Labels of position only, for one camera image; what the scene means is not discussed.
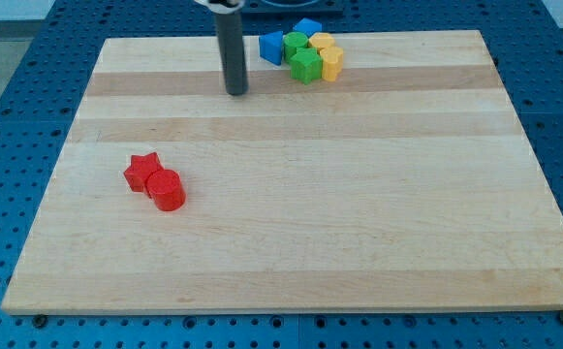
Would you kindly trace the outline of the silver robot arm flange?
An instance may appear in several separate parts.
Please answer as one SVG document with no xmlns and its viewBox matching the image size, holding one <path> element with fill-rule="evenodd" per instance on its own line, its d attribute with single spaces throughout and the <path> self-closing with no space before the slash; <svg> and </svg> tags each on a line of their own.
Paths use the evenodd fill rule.
<svg viewBox="0 0 563 349">
<path fill-rule="evenodd" d="M 233 14 L 243 8 L 245 0 L 195 0 L 217 15 Z"/>
</svg>

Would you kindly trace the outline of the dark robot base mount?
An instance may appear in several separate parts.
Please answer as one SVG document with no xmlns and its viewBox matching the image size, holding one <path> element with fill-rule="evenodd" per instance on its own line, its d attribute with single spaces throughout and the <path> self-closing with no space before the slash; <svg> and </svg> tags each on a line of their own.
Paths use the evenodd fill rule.
<svg viewBox="0 0 563 349">
<path fill-rule="evenodd" d="M 342 13 L 345 0 L 246 0 L 245 14 Z"/>
</svg>

